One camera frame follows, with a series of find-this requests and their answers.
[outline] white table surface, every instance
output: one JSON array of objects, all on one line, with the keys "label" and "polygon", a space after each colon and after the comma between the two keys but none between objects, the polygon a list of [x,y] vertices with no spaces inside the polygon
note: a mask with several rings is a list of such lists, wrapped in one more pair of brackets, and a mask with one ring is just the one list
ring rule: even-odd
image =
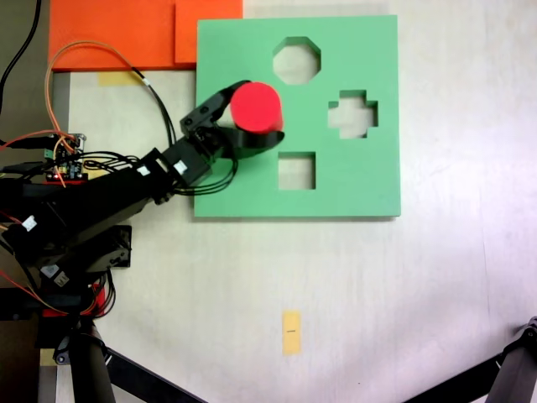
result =
[{"label": "white table surface", "polygon": [[[116,307],[97,322],[106,343],[211,403],[396,403],[502,350],[537,314],[537,2],[244,10],[399,16],[402,216],[219,222],[193,219],[186,198],[150,205],[131,220],[133,266],[114,272]],[[195,73],[148,76],[178,127]],[[144,89],[99,87],[95,73],[71,75],[68,129],[88,149],[166,147]],[[294,356],[282,354],[288,309],[302,315]],[[69,368],[59,386],[70,401]]]}]

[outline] cross-shaped hole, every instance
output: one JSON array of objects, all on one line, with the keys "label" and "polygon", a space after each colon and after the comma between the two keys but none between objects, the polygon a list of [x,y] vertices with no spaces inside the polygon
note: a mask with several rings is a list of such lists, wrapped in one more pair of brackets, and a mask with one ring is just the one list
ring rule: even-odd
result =
[{"label": "cross-shaped hole", "polygon": [[365,91],[341,91],[339,101],[328,102],[328,127],[339,128],[340,139],[365,139],[378,126],[378,103]]}]

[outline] orange foam board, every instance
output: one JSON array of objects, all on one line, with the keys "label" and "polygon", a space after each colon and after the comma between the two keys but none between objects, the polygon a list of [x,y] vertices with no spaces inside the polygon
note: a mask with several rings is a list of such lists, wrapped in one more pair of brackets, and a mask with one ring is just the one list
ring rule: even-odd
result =
[{"label": "orange foam board", "polygon": [[[84,39],[111,44],[139,69],[174,69],[175,0],[50,0],[49,59]],[[80,47],[60,57],[54,70],[128,68],[112,52]]]},{"label": "orange foam board", "polygon": [[242,0],[177,0],[175,4],[175,65],[196,68],[197,25],[200,19],[240,19]]}]

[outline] yellow tape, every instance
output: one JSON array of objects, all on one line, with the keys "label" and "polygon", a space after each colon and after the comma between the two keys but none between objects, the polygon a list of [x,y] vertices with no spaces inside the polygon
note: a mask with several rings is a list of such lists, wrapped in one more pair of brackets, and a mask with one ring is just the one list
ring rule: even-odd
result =
[{"label": "yellow tape", "polygon": [[99,86],[143,86],[140,77],[133,71],[99,71],[97,73]]},{"label": "yellow tape", "polygon": [[300,312],[284,311],[282,317],[282,329],[284,338],[284,355],[300,353]]}]

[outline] tripod leg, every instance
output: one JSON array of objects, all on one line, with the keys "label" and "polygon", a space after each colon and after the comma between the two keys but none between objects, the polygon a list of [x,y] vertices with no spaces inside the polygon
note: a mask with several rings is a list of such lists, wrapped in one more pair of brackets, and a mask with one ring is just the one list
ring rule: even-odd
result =
[{"label": "tripod leg", "polygon": [[537,361],[524,346],[505,357],[486,403],[530,403],[537,380]]},{"label": "tripod leg", "polygon": [[498,354],[405,403],[471,403],[490,391],[501,362]]},{"label": "tripod leg", "polygon": [[95,338],[74,334],[69,344],[69,359],[76,403],[116,403],[102,346]]}]

